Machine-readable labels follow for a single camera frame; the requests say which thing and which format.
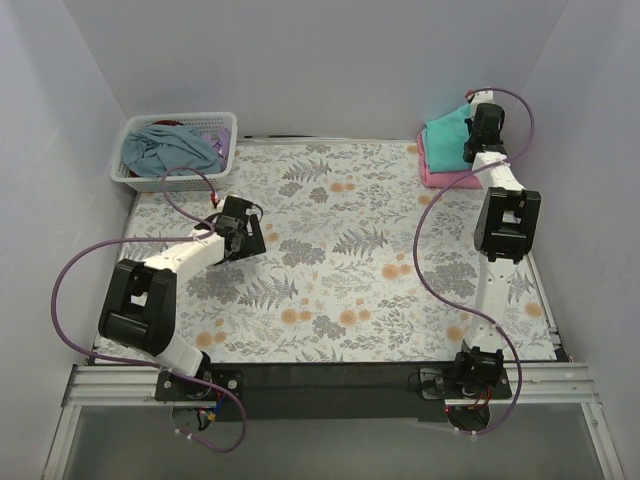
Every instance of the teal towel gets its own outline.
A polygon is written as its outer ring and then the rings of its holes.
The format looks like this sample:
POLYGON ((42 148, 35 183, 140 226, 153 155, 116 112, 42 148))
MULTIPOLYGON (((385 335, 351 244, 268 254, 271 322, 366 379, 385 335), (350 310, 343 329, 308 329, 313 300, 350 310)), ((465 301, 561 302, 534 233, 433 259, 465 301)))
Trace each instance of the teal towel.
MULTIPOLYGON (((150 125, 127 135, 122 163, 140 177, 161 177, 173 167, 191 167, 206 174, 220 173, 220 157, 198 129, 189 126, 150 125)), ((193 175, 189 170, 173 175, 193 175)))
POLYGON ((464 143, 469 139, 465 119, 471 116, 468 103, 454 112, 427 122, 424 130, 424 143, 427 150, 429 172, 445 173, 469 170, 464 161, 464 143))

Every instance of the wall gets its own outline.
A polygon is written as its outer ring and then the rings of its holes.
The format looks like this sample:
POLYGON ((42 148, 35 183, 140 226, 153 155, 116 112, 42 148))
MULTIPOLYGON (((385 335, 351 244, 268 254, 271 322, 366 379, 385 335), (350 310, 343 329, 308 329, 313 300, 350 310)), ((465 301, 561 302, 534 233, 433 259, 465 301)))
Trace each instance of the wall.
POLYGON ((630 479, 640 478, 638 18, 637 2, 569 2, 522 89, 538 137, 515 167, 542 193, 536 259, 569 353, 589 363, 630 479))
MULTIPOLYGON (((0 0, 0 478, 40 478, 72 362, 49 297, 81 247, 122 234, 131 194, 108 159, 124 115, 60 0, 0 0)), ((63 285, 73 338, 95 334, 115 251, 63 285)))
POLYGON ((519 89, 566 0, 64 0, 129 116, 413 138, 469 87, 519 89))

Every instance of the floral tablecloth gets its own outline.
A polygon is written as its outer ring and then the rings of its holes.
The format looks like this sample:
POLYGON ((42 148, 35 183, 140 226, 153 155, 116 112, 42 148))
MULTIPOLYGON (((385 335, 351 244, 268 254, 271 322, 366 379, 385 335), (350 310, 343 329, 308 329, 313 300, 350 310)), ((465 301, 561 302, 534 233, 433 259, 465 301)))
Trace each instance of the floral tablecloth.
MULTIPOLYGON (((264 208, 267 253, 194 277, 178 292, 176 328, 215 362, 453 359, 470 316, 426 292, 411 255, 435 192, 420 183, 415 144, 240 147, 220 193, 264 208)), ((196 215, 211 213, 206 192, 172 195, 196 215)), ((475 299, 473 231, 483 198, 479 190, 448 192, 420 242, 427 278, 465 305, 475 299)), ((181 235, 192 226, 161 194, 142 194, 128 236, 181 235)), ((139 260, 163 248, 129 245, 121 256, 139 260)), ((555 360, 541 305, 522 262, 503 325, 525 360, 555 360)), ((137 356, 100 337, 96 348, 137 356)))

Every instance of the white plastic basket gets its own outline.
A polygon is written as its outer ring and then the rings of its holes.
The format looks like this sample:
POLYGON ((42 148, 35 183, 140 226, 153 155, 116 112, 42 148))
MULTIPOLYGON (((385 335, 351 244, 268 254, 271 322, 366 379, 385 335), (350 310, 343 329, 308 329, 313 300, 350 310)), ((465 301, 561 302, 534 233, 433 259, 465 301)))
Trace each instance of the white plastic basket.
MULTIPOLYGON (((238 120, 233 113, 228 112, 202 112, 202 113, 166 113, 163 115, 142 115, 131 118, 118 137, 118 147, 115 149, 111 159, 111 179, 114 182, 126 183, 138 192, 159 192, 160 178, 132 177, 127 166, 122 163, 122 144, 131 132, 140 130, 152 123, 160 120, 174 120, 192 125, 201 133, 218 135, 218 130, 224 127, 231 132, 231 146, 229 148, 229 158, 227 168, 220 173, 207 175, 209 181, 218 189, 226 185, 227 175, 233 168, 233 157, 236 151, 236 139, 238 137, 238 120)), ((208 186, 202 178, 197 175, 171 176, 167 178, 166 188, 170 192, 185 190, 208 190, 208 186)))

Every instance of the purple cable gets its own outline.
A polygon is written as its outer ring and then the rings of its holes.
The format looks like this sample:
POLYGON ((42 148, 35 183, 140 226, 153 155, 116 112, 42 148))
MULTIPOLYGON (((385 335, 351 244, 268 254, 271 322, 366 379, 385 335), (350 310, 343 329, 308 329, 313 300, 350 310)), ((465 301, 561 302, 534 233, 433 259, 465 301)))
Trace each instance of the purple cable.
MULTIPOLYGON (((211 192, 213 192, 215 194, 215 189, 213 188, 213 185, 211 185, 211 182, 209 181, 209 179, 199 170, 196 170, 195 168, 191 168, 191 167, 174 167, 171 168, 169 170, 167 170, 167 172, 162 176, 162 178, 160 179, 160 186, 161 186, 161 190, 162 190, 162 194, 164 195, 164 198, 167 200, 167 202, 169 203, 169 205, 171 205, 176 211, 178 211, 179 213, 181 213, 182 215, 184 215, 185 217, 198 222, 198 223, 203 223, 205 224, 207 227, 209 227, 209 231, 207 231, 207 233, 203 234, 203 235, 199 235, 196 237, 151 237, 151 238, 139 238, 139 237, 132 237, 132 238, 118 238, 118 239, 114 239, 114 240, 105 240, 104 242, 100 242, 100 243, 96 243, 95 245, 92 245, 90 247, 85 248, 84 250, 82 250, 80 253, 78 253, 77 255, 75 255, 71 260, 69 260, 67 262, 67 264, 62 268, 62 270, 60 271, 60 274, 58 274, 58 278, 56 278, 55 283, 53 284, 53 291, 51 292, 51 321, 53 323, 53 328, 56 330, 56 333, 58 334, 58 336, 60 337, 60 339, 71 349, 75 350, 78 353, 81 353, 87 357, 90 358, 97 358, 100 360, 106 360, 109 362, 118 362, 118 363, 126 363, 128 365, 135 365, 135 366, 145 366, 145 367, 153 367, 153 368, 162 368, 160 365, 158 365, 157 363, 153 363, 153 362, 148 362, 145 360, 134 360, 134 359, 130 359, 130 358, 121 358, 121 357, 112 357, 110 355, 102 355, 100 353, 96 353, 96 352, 92 352, 91 350, 87 350, 86 348, 82 348, 80 345, 77 345, 76 343, 74 343, 69 337, 67 337, 67 335, 62 331, 62 327, 60 326, 60 320, 58 319, 58 293, 60 291, 60 285, 62 284, 62 280, 64 279, 65 275, 69 272, 69 270, 71 269, 71 267, 73 267, 73 265, 76 264, 76 262, 78 260, 80 260, 82 257, 84 257, 85 255, 93 252, 94 250, 97 250, 99 248, 102 247, 108 247, 109 245, 119 245, 122 243, 167 243, 167 242, 189 242, 189 241, 197 241, 197 240, 204 240, 205 238, 210 237, 211 235, 213 235, 214 233, 214 227, 213 225, 211 225, 210 222, 198 218, 194 215, 191 215, 190 213, 184 211, 182 208, 180 208, 178 205, 176 205, 176 203, 173 201, 173 199, 169 196, 169 194, 167 193, 166 190, 166 180, 167 177, 169 176, 170 173, 176 171, 176 170, 190 170, 192 172, 194 172, 195 174, 199 175, 206 183, 207 186, 209 187, 209 189, 211 190, 211 192)), ((193 440, 195 440, 196 442, 204 445, 207 448, 210 448, 211 450, 214 450, 218 453, 231 453, 233 452, 236 448, 238 448, 240 446, 240 444, 242 443, 242 441, 244 440, 244 437, 247 433, 247 412, 244 409, 244 406, 242 405, 242 402, 240 402, 240 400, 238 400, 238 398, 231 393, 229 390, 227 390, 226 388, 222 388, 218 385, 215 385, 213 383, 210 382, 205 382, 204 380, 200 380, 198 378, 193 378, 193 377, 188 377, 186 375, 182 375, 180 373, 176 373, 176 372, 172 372, 172 374, 175 377, 178 377, 182 380, 186 380, 192 383, 196 383, 198 385, 202 385, 208 388, 212 388, 220 393, 222 393, 223 395, 225 395, 226 397, 230 398, 237 406, 238 406, 238 410, 240 411, 240 416, 242 417, 242 430, 240 432, 240 436, 238 438, 238 440, 236 440, 236 442, 231 445, 230 447, 219 447, 217 445, 214 445, 213 443, 208 442, 207 440, 197 437, 193 434, 191 434, 190 432, 183 430, 183 429, 178 429, 178 431, 180 433, 182 433, 184 436, 186 436, 187 438, 191 438, 193 440)))
MULTIPOLYGON (((536 125, 535 125, 535 121, 533 119, 533 111, 531 110, 531 106, 520 95, 518 95, 515 92, 512 92, 511 90, 507 90, 506 88, 499 88, 499 87, 479 88, 477 90, 473 90, 471 93, 475 94, 475 93, 478 93, 478 92, 483 92, 485 90, 492 90, 494 92, 502 92, 502 93, 506 93, 507 95, 511 95, 512 97, 515 97, 516 99, 518 99, 518 101, 520 101, 520 103, 522 103, 524 108, 526 108, 527 113, 529 114, 529 121, 531 123, 531 129, 529 130, 529 137, 527 138, 527 143, 526 143, 525 147, 522 149, 522 151, 518 152, 517 154, 512 155, 510 157, 507 157, 504 160, 504 162, 507 162, 507 161, 512 162, 514 160, 517 160, 518 158, 522 157, 527 150, 529 150, 529 147, 533 143, 533 137, 534 137, 535 132, 536 132, 536 125)), ((460 305, 458 303, 452 302, 451 300, 447 300, 442 295, 440 295, 438 292, 436 292, 431 285, 429 285, 429 282, 427 281, 427 279, 425 278, 424 274, 420 270, 420 264, 418 263, 418 241, 420 239, 420 232, 422 231, 422 226, 424 225, 424 222, 425 222, 425 220, 427 218, 427 215, 429 214, 429 212, 431 211, 433 206, 436 204, 438 199, 444 194, 444 192, 446 192, 447 190, 452 188, 456 183, 462 181, 463 179, 465 179, 467 177, 470 177, 471 175, 474 175, 476 173, 482 172, 484 170, 488 170, 489 168, 497 167, 497 166, 502 165, 502 164, 503 164, 503 161, 493 162, 493 163, 490 163, 490 164, 485 165, 483 167, 477 168, 476 170, 471 170, 468 173, 466 173, 465 175, 462 175, 461 177, 456 178, 454 181, 452 181, 446 187, 444 187, 442 190, 440 190, 431 199, 431 201, 429 202, 429 205, 427 205, 427 208, 425 208, 424 213, 422 214, 422 217, 420 217, 420 221, 418 222, 418 227, 416 228, 416 234, 415 234, 415 237, 413 239, 413 265, 416 268, 416 273, 418 274, 418 278, 420 279, 420 281, 422 282, 424 287, 429 291, 429 293, 431 295, 433 295, 434 297, 436 297, 441 302, 443 302, 443 303, 445 303, 445 304, 447 304, 447 305, 449 305, 449 306, 451 306, 453 308, 457 308, 459 310, 463 310, 463 311, 469 312, 469 313, 471 313, 473 315, 477 315, 479 317, 482 317, 487 322, 489 322, 491 325, 495 325, 496 330, 498 331, 498 333, 500 335, 502 335, 502 338, 504 338, 504 341, 507 343, 507 345, 509 346, 509 348, 513 352, 513 360, 515 361, 516 369, 518 370, 518 384, 517 384, 517 387, 516 387, 516 392, 513 395, 513 400, 509 404, 509 407, 504 412, 504 414, 492 426, 490 426, 490 427, 488 427, 488 428, 486 428, 484 430, 480 430, 479 432, 476 433, 477 435, 482 435, 482 434, 493 432, 500 425, 502 425, 507 420, 509 415, 511 415, 511 413, 513 412, 513 409, 515 408, 516 403, 518 402, 518 398, 520 397, 520 392, 522 391, 522 365, 521 365, 521 362, 520 362, 520 357, 518 356, 518 352, 516 352, 515 345, 513 344, 513 342, 511 341, 511 339, 507 335, 507 333, 503 330, 503 328, 498 324, 498 322, 496 320, 491 318, 486 313, 483 313, 483 312, 481 312, 479 310, 476 310, 475 308, 466 307, 464 305, 460 305)), ((473 434, 472 432, 467 432, 467 431, 464 431, 464 430, 462 432, 466 433, 468 435, 472 435, 473 434)))

